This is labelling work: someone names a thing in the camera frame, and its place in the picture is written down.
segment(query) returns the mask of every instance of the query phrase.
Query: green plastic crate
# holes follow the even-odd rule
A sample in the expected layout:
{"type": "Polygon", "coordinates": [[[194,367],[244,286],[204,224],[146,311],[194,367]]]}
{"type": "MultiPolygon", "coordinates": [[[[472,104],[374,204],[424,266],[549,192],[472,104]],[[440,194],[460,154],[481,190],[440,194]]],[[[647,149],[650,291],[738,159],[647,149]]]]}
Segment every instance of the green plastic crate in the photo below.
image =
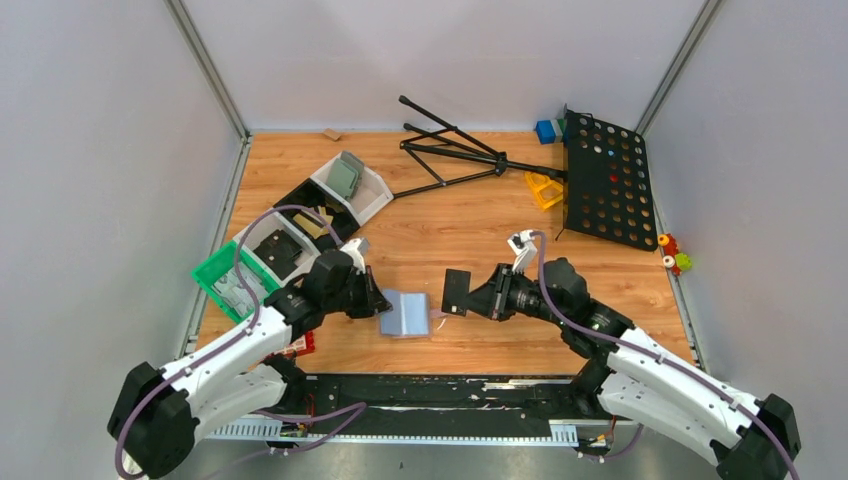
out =
{"type": "MultiPolygon", "coordinates": [[[[224,313],[227,314],[235,323],[241,323],[244,319],[248,318],[253,310],[249,310],[243,316],[240,316],[238,312],[230,307],[227,302],[224,301],[218,295],[218,292],[215,291],[213,285],[218,281],[221,277],[227,274],[233,268],[233,256],[236,253],[236,242],[230,241],[223,247],[221,247],[217,252],[212,254],[205,262],[201,263],[197,268],[195,268],[191,272],[191,276],[194,277],[194,280],[200,285],[209,297],[215,301],[215,303],[223,310],[224,313]]],[[[274,280],[271,275],[265,271],[265,269],[256,261],[254,258],[247,254],[247,251],[242,248],[242,251],[239,252],[239,258],[244,265],[247,265],[247,268],[253,272],[259,280],[262,282],[262,286],[265,287],[265,291],[273,292],[274,290],[280,288],[280,285],[274,280]]]]}

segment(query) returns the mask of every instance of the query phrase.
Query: black plastic plate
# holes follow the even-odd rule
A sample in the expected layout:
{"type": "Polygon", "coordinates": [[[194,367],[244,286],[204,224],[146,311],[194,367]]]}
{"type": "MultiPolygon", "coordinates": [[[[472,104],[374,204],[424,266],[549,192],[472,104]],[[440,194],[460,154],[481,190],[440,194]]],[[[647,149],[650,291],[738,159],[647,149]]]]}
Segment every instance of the black plastic plate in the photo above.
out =
{"type": "Polygon", "coordinates": [[[568,204],[563,227],[641,250],[657,248],[648,156],[641,135],[566,113],[568,204]]]}

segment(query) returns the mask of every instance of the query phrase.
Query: small wooden block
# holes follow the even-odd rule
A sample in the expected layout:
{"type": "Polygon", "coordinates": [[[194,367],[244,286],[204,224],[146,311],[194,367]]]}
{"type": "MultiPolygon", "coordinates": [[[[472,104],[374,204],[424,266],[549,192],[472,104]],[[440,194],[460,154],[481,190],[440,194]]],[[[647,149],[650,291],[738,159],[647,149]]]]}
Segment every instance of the small wooden block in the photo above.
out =
{"type": "Polygon", "coordinates": [[[327,138],[329,138],[330,140],[332,140],[334,142],[338,142],[339,139],[342,138],[342,134],[333,130],[332,128],[328,128],[328,129],[324,130],[324,136],[326,136],[327,138]]]}

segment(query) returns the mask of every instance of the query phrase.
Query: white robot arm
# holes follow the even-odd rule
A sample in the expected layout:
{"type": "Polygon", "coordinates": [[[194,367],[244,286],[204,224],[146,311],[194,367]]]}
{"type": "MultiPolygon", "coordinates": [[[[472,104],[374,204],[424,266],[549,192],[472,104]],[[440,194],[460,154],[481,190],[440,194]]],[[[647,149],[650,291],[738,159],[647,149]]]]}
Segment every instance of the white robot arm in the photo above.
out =
{"type": "Polygon", "coordinates": [[[457,315],[470,310],[498,321],[522,313],[553,323],[563,341],[588,359],[571,384],[587,413],[602,409],[644,424],[704,457],[721,478],[783,480],[789,462],[759,425],[794,459],[800,441],[789,403],[774,394],[761,400],[736,390],[675,356],[591,298],[586,281],[565,258],[540,259],[539,280],[528,279],[522,272],[536,253],[537,235],[532,230],[511,235],[507,243],[515,263],[498,264],[470,292],[470,273],[448,270],[442,310],[457,315]]]}
{"type": "Polygon", "coordinates": [[[299,284],[291,282],[265,299],[255,322],[244,321],[160,369],[147,362],[132,369],[109,419],[109,433],[119,440],[131,412],[176,375],[143,407],[123,444],[149,478],[160,478],[215,429],[256,410],[297,401],[305,374],[275,352],[319,327],[328,313],[366,318],[391,308],[365,265],[367,248],[364,239],[353,239],[322,253],[299,284]],[[200,358],[205,362],[193,370],[200,358]]]}

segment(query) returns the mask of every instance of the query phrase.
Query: wooden floor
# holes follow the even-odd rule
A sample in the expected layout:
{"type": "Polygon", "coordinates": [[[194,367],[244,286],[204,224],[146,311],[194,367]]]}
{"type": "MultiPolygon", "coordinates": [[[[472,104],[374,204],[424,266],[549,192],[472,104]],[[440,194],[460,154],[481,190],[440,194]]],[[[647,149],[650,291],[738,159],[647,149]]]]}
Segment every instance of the wooden floor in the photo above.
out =
{"type": "MultiPolygon", "coordinates": [[[[534,133],[475,134],[513,161],[561,166],[561,146],[539,145],[534,133]]],[[[235,211],[227,231],[232,238],[260,213],[296,187],[340,150],[349,150],[380,174],[394,192],[432,183],[432,178],[398,148],[401,133],[344,134],[332,142],[321,134],[257,135],[250,151],[235,211]]],[[[425,155],[443,178],[482,171],[484,165],[425,155]]],[[[509,234],[534,228],[556,236],[560,207],[542,212],[523,172],[510,170],[463,185],[393,200],[359,232],[368,238],[366,256],[381,288],[426,292],[439,308],[446,268],[470,270],[472,288],[482,284],[498,262],[511,263],[509,234]]],[[[547,257],[564,256],[589,291],[629,316],[672,352],[691,361],[687,340],[659,253],[646,253],[566,231],[550,242],[547,257]]],[[[536,278],[535,262],[527,270],[536,278]]],[[[541,320],[516,315],[503,323],[470,314],[433,320],[430,338],[381,336],[376,319],[328,316],[315,330],[317,351],[298,359],[306,372],[385,373],[576,373],[584,360],[541,320]]],[[[205,345],[233,327],[210,302],[199,343],[205,345]]]]}

